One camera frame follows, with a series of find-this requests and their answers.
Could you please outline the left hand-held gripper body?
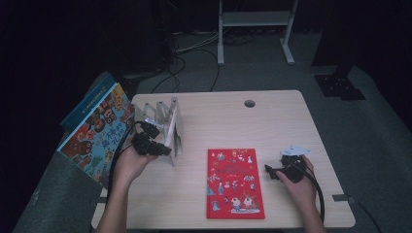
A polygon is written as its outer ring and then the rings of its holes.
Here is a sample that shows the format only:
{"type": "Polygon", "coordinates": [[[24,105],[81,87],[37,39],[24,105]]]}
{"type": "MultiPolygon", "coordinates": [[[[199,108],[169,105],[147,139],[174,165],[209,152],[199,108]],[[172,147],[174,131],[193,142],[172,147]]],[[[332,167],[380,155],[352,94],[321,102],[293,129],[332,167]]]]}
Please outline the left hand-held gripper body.
{"type": "Polygon", "coordinates": [[[131,144],[140,155],[159,155],[156,142],[145,133],[136,133],[131,144]]]}

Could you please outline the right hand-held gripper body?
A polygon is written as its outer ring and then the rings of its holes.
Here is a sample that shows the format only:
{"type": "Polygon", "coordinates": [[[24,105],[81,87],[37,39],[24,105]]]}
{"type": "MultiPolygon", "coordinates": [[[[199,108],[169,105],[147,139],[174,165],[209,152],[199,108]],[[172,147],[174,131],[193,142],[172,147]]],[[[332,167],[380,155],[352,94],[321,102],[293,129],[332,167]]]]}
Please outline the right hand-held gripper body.
{"type": "Polygon", "coordinates": [[[303,156],[310,154],[309,149],[305,149],[296,145],[290,145],[288,148],[281,150],[281,163],[283,168],[281,172],[293,183],[299,183],[306,171],[306,162],[303,156]]]}

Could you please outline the red picture book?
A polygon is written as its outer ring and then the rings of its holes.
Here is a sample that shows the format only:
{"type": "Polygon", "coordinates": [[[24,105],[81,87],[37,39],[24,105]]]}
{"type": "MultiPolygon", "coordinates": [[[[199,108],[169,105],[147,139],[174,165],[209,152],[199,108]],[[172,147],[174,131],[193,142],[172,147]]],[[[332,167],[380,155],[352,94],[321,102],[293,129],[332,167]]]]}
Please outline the red picture book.
{"type": "Polygon", "coordinates": [[[209,149],[207,211],[209,219],[265,219],[254,149],[209,149]]]}

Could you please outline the animal cartoon picture book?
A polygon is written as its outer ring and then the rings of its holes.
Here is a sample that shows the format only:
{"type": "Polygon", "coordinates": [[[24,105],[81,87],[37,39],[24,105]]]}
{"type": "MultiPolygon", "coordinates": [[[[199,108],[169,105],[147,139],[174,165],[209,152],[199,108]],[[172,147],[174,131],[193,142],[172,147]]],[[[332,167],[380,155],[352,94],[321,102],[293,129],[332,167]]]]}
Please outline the animal cartoon picture book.
{"type": "Polygon", "coordinates": [[[116,83],[57,150],[104,188],[112,161],[126,130],[134,123],[134,108],[116,83]]]}

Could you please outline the dark blue book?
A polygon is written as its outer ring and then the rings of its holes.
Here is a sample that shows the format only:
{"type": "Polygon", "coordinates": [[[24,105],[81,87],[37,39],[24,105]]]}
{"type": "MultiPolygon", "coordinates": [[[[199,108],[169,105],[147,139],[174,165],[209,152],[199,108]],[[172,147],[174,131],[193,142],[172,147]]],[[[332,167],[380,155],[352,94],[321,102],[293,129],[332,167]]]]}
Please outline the dark blue book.
{"type": "Polygon", "coordinates": [[[69,115],[60,122],[60,126],[66,131],[72,132],[83,120],[87,119],[88,115],[94,111],[94,108],[112,90],[116,83],[110,72],[100,74],[97,83],[69,115]]]}

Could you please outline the person's left hand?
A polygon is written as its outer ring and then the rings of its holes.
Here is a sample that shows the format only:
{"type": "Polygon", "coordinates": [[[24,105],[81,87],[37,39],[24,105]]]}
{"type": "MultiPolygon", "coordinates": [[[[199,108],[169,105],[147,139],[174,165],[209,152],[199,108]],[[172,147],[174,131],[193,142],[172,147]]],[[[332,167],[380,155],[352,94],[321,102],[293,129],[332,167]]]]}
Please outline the person's left hand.
{"type": "Polygon", "coordinates": [[[115,167],[112,190],[128,190],[146,166],[156,160],[155,155],[140,155],[135,148],[128,148],[118,159],[115,167]]]}

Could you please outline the person's right hand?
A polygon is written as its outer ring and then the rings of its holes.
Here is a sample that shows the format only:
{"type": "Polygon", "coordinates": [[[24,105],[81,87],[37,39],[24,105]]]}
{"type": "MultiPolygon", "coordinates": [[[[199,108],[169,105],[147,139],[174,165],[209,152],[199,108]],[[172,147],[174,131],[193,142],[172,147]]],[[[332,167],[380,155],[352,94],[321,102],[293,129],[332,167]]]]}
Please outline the person's right hand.
{"type": "Polygon", "coordinates": [[[302,158],[306,164],[306,172],[309,174],[309,177],[304,176],[299,183],[293,183],[281,171],[278,171],[276,175],[286,186],[286,189],[291,196],[294,204],[297,206],[298,210],[302,214],[307,214],[312,211],[317,211],[317,190],[311,181],[311,178],[314,177],[314,166],[305,155],[303,155],[302,158]]]}

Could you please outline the black floor plate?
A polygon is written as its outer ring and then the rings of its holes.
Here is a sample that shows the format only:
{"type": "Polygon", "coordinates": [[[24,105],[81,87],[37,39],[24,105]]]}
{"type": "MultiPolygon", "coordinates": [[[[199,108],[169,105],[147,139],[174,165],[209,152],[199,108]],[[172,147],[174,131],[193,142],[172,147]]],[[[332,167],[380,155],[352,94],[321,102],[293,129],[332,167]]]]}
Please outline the black floor plate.
{"type": "Polygon", "coordinates": [[[340,97],[344,101],[364,100],[362,92],[347,77],[316,75],[315,80],[325,97],[340,97]]]}

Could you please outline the white metal stand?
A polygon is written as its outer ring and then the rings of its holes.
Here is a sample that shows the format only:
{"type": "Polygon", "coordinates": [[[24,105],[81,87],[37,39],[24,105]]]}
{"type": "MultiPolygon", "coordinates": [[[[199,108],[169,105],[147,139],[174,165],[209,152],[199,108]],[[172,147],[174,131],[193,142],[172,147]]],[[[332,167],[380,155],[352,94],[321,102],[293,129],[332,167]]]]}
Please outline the white metal stand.
{"type": "Polygon", "coordinates": [[[299,0],[292,1],[289,11],[274,12],[225,12],[223,10],[223,0],[219,0],[219,24],[218,24],[218,45],[217,63],[224,65],[224,44],[223,30],[229,27],[255,27],[255,26],[285,26],[286,32],[280,39],[280,45],[286,61],[289,65],[295,63],[289,47],[289,40],[292,33],[292,26],[296,14],[299,0]]]}

